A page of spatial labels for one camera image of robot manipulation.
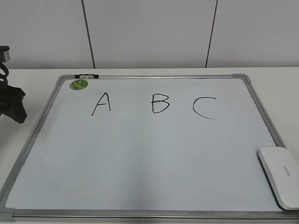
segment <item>round sticker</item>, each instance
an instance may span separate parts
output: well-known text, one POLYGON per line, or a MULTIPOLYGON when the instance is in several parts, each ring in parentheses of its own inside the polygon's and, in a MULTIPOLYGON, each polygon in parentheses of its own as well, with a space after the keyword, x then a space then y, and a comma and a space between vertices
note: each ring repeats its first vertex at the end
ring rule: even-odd
POLYGON ((70 88, 72 90, 82 90, 85 89, 88 86, 88 81, 84 80, 84 79, 78 79, 76 81, 73 81, 70 84, 70 88))

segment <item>whiteboard eraser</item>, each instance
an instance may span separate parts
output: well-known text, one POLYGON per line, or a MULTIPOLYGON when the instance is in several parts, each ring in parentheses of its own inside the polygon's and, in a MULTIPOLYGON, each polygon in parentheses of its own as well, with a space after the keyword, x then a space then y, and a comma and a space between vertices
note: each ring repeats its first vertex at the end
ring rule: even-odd
POLYGON ((291 153, 282 147, 263 147, 259 158, 278 204, 286 210, 299 210, 299 165, 291 153))

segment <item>white wall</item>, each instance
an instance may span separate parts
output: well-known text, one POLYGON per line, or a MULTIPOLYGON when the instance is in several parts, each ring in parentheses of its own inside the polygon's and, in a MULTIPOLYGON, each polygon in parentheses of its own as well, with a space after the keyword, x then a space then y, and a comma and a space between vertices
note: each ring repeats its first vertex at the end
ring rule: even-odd
POLYGON ((92 68, 80 0, 1 0, 9 68, 92 68))
MULTIPOLYGON (((205 67, 216 0, 84 0, 97 68, 205 67)), ((299 66, 298 0, 218 0, 208 67, 299 66)), ((81 0, 0 0, 11 69, 92 68, 81 0)))
POLYGON ((205 67, 216 1, 84 2, 97 68, 205 67))
POLYGON ((208 67, 299 66, 298 0, 219 0, 208 67))

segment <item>white table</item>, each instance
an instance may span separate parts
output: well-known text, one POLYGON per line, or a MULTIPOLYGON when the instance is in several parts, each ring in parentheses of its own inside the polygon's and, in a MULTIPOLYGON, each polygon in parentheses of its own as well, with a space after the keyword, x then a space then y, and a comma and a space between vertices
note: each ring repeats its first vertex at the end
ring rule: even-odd
POLYGON ((6 180, 55 82, 65 74, 224 75, 247 74, 286 147, 299 162, 299 68, 11 70, 9 84, 21 87, 28 117, 24 124, 0 117, 0 187, 6 180))

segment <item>gray plastic corner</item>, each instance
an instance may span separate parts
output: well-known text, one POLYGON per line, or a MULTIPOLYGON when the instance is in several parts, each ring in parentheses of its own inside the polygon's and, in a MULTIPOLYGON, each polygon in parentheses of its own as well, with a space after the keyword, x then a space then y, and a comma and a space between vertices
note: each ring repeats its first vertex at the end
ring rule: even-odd
POLYGON ((15 222, 15 220, 13 219, 13 213, 13 209, 0 209, 0 222, 15 222))
POLYGON ((62 84, 62 83, 64 83, 65 80, 73 79, 73 78, 74 78, 74 75, 62 75, 58 78, 56 84, 62 84))
POLYGON ((245 82, 245 83, 251 83, 250 78, 246 74, 242 74, 242 73, 240 73, 240 74, 232 74, 232 76, 234 78, 242 79, 243 82, 245 82))

